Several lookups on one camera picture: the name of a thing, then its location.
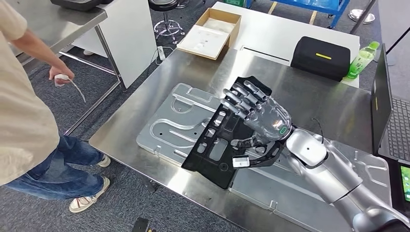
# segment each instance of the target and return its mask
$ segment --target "robotic arm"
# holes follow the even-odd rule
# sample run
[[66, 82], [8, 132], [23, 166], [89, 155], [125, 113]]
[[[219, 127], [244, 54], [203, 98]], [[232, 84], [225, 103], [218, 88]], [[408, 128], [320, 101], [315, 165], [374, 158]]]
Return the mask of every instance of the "robotic arm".
[[355, 232], [410, 231], [407, 217], [370, 192], [337, 154], [305, 130], [292, 126], [289, 113], [272, 97], [250, 81], [245, 81], [244, 86], [234, 84], [233, 89], [224, 89], [232, 101], [223, 99], [221, 103], [241, 117], [255, 134], [232, 140], [232, 146], [245, 149], [281, 143], [290, 151], [286, 158], [294, 171], [314, 186], [325, 202], [332, 203]]

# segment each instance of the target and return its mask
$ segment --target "green bottle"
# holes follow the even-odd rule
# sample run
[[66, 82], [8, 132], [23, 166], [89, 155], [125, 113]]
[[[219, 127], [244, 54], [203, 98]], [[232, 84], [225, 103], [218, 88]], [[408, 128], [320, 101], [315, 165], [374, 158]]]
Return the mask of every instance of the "green bottle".
[[371, 42], [369, 46], [360, 49], [359, 54], [356, 56], [354, 61], [350, 64], [349, 73], [347, 77], [350, 79], [355, 79], [359, 73], [372, 61], [376, 54], [376, 49], [379, 47], [378, 42]]

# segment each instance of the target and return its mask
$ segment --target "white sneaker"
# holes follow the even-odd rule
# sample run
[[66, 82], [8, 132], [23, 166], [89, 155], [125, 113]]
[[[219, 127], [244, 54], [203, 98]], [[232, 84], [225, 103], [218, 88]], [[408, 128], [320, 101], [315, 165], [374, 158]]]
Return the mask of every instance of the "white sneaker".
[[91, 56], [91, 55], [93, 55], [94, 53], [93, 53], [93, 52], [90, 52], [90, 51], [88, 51], [88, 50], [84, 50], [84, 51], [83, 51], [83, 54], [84, 54], [84, 56]]
[[90, 197], [75, 198], [71, 202], [70, 211], [72, 213], [79, 213], [81, 211], [88, 209], [107, 190], [108, 186], [110, 186], [110, 180], [104, 176], [102, 178], [104, 179], [104, 185], [102, 186], [102, 189], [97, 194], [95, 194], [94, 196], [90, 196]]
[[105, 168], [105, 167], [108, 167], [110, 163], [111, 163], [111, 159], [107, 155], [104, 155], [102, 160], [99, 163], [97, 163], [97, 165]]

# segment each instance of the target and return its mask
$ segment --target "gray carpet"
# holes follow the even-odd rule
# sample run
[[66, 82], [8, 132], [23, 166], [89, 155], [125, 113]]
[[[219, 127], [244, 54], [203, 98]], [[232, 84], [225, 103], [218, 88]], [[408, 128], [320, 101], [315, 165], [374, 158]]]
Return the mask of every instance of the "gray carpet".
[[[207, 0], [205, 5], [197, 5], [197, 2], [191, 1], [187, 8], [169, 12], [169, 18], [177, 20], [185, 30], [189, 30], [206, 8], [211, 7], [214, 2], [215, 0]], [[347, 10], [353, 7], [363, 8], [366, 3], [367, 0], [352, 0]], [[252, 9], [266, 13], [270, 5], [270, 1], [257, 0]], [[151, 12], [151, 14], [153, 24], [162, 18], [161, 13]], [[273, 14], [308, 22], [311, 11], [278, 4]], [[374, 10], [374, 14], [379, 19], [377, 9]], [[315, 25], [327, 27], [330, 21], [326, 14], [318, 14]], [[349, 32], [353, 25], [344, 14], [335, 29]], [[361, 27], [357, 35], [361, 37], [362, 46], [372, 40], [381, 41], [379, 21]], [[157, 43], [175, 47], [169, 38], [159, 38]], [[70, 53], [83, 57], [82, 50], [78, 48], [72, 49]], [[84, 58], [109, 68], [105, 58], [97, 55]], [[29, 73], [29, 77], [37, 95], [50, 107], [60, 131], [64, 132], [115, 82], [115, 77], [69, 58], [62, 59], [76, 74], [75, 81], [82, 89], [87, 103], [83, 103], [80, 95], [71, 85], [55, 88], [53, 83], [47, 80], [46, 65]], [[375, 67], [372, 63], [361, 74], [361, 88], [370, 89]], [[88, 140], [155, 68], [156, 65], [153, 63], [128, 91], [115, 89], [72, 135]], [[107, 176], [112, 183], [108, 191], [90, 209], [83, 213], [72, 214], [68, 210], [70, 201], [45, 201], [0, 187], [0, 231], [130, 232], [138, 217], [148, 218], [152, 227], [158, 232], [244, 231], [166, 188], [149, 193], [135, 171], [117, 162], [113, 161], [105, 169], [81, 168]]]

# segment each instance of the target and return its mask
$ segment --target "tablet screen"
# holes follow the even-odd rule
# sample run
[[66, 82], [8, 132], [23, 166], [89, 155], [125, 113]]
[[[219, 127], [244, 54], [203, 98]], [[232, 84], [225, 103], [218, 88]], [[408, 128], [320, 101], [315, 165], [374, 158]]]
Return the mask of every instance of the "tablet screen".
[[410, 202], [410, 168], [400, 166], [401, 179], [403, 180], [404, 198]]

